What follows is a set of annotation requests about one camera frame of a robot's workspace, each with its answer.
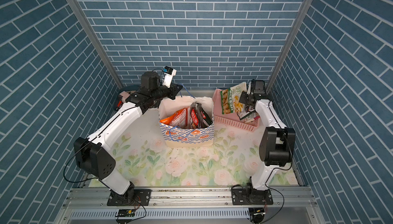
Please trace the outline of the floral table mat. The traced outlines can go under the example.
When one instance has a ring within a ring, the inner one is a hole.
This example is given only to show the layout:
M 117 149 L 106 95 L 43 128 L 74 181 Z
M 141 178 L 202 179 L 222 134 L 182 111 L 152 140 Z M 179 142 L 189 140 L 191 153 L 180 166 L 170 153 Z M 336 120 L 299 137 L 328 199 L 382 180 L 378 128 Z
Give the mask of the floral table mat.
M 159 125 L 159 108 L 147 110 L 115 142 L 116 169 L 136 186 L 232 186 L 245 184 L 261 167 L 260 126 L 245 131 L 216 123 L 213 145 L 168 147 Z

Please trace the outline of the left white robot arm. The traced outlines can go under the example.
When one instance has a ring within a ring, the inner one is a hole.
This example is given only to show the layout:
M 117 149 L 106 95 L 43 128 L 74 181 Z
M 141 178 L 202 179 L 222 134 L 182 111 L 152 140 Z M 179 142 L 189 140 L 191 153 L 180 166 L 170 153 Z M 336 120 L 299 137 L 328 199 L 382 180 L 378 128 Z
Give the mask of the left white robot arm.
M 77 166 L 98 178 L 112 192 L 120 196 L 131 195 L 134 187 L 116 169 L 116 160 L 110 151 L 124 131 L 156 101 L 164 98 L 174 100 L 182 88 L 180 84 L 161 85 L 153 90 L 140 87 L 101 128 L 86 139 L 78 138 L 74 142 Z

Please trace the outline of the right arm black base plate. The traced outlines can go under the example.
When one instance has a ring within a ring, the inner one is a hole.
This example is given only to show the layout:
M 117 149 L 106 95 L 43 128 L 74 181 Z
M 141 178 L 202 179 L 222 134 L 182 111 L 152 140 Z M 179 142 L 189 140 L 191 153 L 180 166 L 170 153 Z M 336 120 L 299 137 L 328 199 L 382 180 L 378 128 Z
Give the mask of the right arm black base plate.
M 253 188 L 244 188 L 240 185 L 231 188 L 233 205 L 272 205 L 273 199 L 270 190 L 260 191 Z

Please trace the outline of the pink perforated plastic basket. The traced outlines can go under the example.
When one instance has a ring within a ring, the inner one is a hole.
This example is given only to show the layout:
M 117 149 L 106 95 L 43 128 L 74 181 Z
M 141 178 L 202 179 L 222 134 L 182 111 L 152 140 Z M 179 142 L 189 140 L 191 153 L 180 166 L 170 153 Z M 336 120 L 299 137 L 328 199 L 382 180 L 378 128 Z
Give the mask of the pink perforated plastic basket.
M 216 123 L 222 123 L 225 125 L 229 125 L 238 129 L 243 129 L 245 131 L 254 132 L 260 126 L 260 119 L 254 120 L 250 123 L 245 123 L 240 120 L 236 113 L 223 114 L 222 113 L 222 105 L 220 98 L 221 89 L 216 89 L 212 100 L 213 100 L 213 116 Z

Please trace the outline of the dark red condiment packet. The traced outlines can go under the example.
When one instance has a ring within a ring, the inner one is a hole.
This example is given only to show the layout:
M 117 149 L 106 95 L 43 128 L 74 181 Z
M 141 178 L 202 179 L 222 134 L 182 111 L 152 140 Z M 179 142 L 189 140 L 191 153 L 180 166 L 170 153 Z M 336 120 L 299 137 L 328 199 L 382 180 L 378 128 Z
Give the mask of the dark red condiment packet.
M 213 120 L 208 113 L 203 109 L 202 104 L 194 102 L 189 108 L 189 128 L 190 129 L 205 129 L 213 124 Z

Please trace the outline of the aluminium mounting rail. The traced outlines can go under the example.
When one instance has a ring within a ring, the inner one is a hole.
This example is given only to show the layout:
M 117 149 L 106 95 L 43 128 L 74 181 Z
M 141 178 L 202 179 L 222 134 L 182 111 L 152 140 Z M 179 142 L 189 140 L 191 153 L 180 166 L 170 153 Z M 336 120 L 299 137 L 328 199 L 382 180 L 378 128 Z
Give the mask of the aluminium mounting rail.
M 241 187 L 142 187 L 128 206 L 112 205 L 106 188 L 74 188 L 58 224 L 322 224 L 309 187 L 274 186 L 266 201 Z

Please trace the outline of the white checkered paper bag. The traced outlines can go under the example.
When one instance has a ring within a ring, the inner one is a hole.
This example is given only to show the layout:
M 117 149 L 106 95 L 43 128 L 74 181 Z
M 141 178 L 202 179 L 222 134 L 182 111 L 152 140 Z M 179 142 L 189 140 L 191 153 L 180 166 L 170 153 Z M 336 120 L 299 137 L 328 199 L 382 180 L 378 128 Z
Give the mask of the white checkered paper bag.
M 168 147 L 191 148 L 213 145 L 213 100 L 177 96 L 159 106 L 159 125 Z

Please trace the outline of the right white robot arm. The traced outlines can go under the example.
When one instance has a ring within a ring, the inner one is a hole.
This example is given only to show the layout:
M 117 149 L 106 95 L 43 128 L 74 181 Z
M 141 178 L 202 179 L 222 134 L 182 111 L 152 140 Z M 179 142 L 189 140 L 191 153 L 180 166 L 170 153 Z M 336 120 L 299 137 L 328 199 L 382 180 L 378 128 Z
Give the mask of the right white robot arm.
M 261 94 L 243 91 L 239 101 L 253 108 L 265 126 L 259 155 L 261 167 L 251 176 L 250 187 L 255 191 L 267 191 L 269 184 L 278 171 L 288 171 L 292 167 L 296 132 L 286 126 L 279 118 L 271 100 L 263 99 Z

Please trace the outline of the green dark condiment packet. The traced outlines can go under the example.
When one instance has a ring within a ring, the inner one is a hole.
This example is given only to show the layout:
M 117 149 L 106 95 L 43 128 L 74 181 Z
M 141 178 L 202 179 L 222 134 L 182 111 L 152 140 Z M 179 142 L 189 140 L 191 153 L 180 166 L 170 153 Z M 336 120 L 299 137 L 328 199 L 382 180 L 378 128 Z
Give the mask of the green dark condiment packet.
M 220 91 L 222 114 L 231 114 L 242 111 L 244 104 L 239 102 L 239 98 L 243 91 L 247 91 L 246 82 L 242 82 L 231 88 Z

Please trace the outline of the orange red condiment packet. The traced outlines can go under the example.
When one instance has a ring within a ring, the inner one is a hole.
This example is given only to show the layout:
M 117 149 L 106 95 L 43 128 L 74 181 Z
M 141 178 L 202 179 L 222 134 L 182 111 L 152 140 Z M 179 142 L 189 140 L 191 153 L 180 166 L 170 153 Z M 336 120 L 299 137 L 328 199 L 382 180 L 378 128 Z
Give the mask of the orange red condiment packet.
M 171 126 L 187 129 L 189 127 L 189 108 L 183 108 L 176 111 L 172 116 L 161 119 L 160 123 Z

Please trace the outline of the teal stationery tray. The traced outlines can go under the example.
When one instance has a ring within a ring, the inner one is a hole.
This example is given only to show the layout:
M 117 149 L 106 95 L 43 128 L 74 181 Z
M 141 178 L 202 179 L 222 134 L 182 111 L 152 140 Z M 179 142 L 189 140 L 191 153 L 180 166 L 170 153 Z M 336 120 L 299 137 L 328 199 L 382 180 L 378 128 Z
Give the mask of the teal stationery tray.
M 137 91 L 139 89 L 139 86 L 125 86 L 121 88 L 118 92 L 117 95 L 115 95 L 115 101 L 114 101 L 114 110 L 117 111 L 121 105 L 125 102 L 125 100 L 131 95 L 131 93 Z

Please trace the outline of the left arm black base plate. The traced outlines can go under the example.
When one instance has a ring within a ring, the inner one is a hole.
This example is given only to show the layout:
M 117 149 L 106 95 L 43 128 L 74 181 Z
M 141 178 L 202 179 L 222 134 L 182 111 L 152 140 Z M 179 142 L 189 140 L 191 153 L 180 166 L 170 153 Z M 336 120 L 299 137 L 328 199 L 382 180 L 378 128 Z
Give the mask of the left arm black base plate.
M 148 206 L 151 196 L 151 189 L 131 189 L 125 194 L 120 195 L 113 190 L 110 191 L 110 196 L 107 201 L 107 206 L 131 206 L 143 205 Z

